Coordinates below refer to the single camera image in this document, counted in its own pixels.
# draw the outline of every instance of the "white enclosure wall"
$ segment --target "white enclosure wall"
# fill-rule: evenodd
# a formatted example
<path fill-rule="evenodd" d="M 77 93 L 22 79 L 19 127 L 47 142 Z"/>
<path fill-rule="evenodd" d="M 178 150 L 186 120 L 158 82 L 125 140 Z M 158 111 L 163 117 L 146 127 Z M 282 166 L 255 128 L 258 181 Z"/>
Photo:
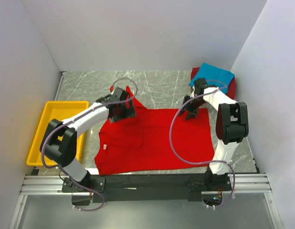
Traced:
<path fill-rule="evenodd" d="M 268 0 L 232 72 L 249 140 L 286 229 L 295 229 L 295 0 Z"/>
<path fill-rule="evenodd" d="M 266 0 L 22 0 L 64 71 L 230 69 Z"/>
<path fill-rule="evenodd" d="M 32 138 L 59 74 L 20 0 L 0 0 L 0 229 L 11 220 Z"/>

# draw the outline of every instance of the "blue cloth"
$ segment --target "blue cloth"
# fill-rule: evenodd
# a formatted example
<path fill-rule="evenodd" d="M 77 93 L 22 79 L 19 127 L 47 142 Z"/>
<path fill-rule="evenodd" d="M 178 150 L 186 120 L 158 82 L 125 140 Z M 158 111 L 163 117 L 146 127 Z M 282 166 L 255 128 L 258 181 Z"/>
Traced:
<path fill-rule="evenodd" d="M 221 91 L 225 94 L 228 92 L 228 85 L 230 84 L 231 80 L 234 78 L 234 74 L 231 72 L 214 67 L 210 64 L 203 63 L 200 67 L 200 70 L 197 72 L 193 80 L 190 82 L 190 86 L 194 86 L 194 81 L 196 81 L 198 78 L 205 78 L 207 81 L 208 80 L 218 80 L 223 82 L 224 84 L 227 85 L 227 88 L 222 89 Z M 218 82 L 207 82 L 208 84 L 214 84 L 217 85 L 218 87 L 223 87 L 223 84 L 218 83 Z"/>

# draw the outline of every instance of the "red t-shirt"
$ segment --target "red t-shirt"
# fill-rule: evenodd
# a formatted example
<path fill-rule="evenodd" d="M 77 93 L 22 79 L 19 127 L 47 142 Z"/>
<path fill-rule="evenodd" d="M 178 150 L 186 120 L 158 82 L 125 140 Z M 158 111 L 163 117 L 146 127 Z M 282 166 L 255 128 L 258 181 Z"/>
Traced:
<path fill-rule="evenodd" d="M 100 150 L 95 157 L 99 174 L 196 167 L 180 161 L 169 144 L 169 128 L 177 109 L 147 109 L 136 98 L 133 103 L 135 117 L 115 123 L 107 120 L 99 132 Z M 186 115 L 178 117 L 173 127 L 175 150 L 191 162 L 212 160 L 208 110 L 200 108 L 198 117 L 187 121 Z"/>

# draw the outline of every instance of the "yellow tray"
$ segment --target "yellow tray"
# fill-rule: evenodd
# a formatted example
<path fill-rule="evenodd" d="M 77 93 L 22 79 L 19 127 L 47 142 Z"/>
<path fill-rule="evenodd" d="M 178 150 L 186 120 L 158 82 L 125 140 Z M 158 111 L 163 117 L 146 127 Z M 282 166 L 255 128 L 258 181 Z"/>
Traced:
<path fill-rule="evenodd" d="M 30 166 L 42 166 L 41 152 L 39 147 L 41 146 L 44 133 L 48 123 L 52 119 L 63 120 L 70 118 L 77 113 L 88 108 L 89 103 L 87 101 L 49 101 L 46 103 L 42 117 L 39 121 L 37 131 L 27 158 L 27 164 Z M 82 134 L 77 139 L 76 147 L 76 158 L 80 160 L 81 150 L 84 141 L 84 134 Z M 45 156 L 45 161 L 47 165 L 54 166 L 56 163 Z"/>

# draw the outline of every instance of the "marble table surface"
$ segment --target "marble table surface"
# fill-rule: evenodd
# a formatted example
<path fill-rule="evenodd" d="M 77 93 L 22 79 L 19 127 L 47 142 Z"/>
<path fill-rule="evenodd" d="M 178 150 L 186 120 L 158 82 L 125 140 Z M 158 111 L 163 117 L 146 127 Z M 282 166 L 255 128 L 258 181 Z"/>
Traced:
<path fill-rule="evenodd" d="M 147 108 L 179 108 L 183 97 L 190 94 L 191 71 L 92 71 L 92 72 L 64 72 L 57 100 L 79 101 L 86 100 L 92 104 L 96 99 L 109 93 L 111 83 L 121 77 L 134 80 L 139 88 L 137 99 Z M 118 86 L 125 87 L 129 82 L 121 81 Z M 209 104 L 205 104 L 209 111 L 211 138 L 213 148 L 217 145 L 215 124 L 217 112 Z M 98 123 L 86 132 L 82 149 L 81 164 L 97 173 L 94 157 L 99 147 L 99 130 L 104 122 Z M 234 152 L 231 162 L 237 173 L 255 173 L 255 161 L 247 138 L 239 144 Z M 139 171 L 131 174 L 167 174 L 167 173 L 203 173 L 206 167 L 194 167 L 176 170 Z M 58 170 L 40 169 L 40 175 L 57 174 Z"/>

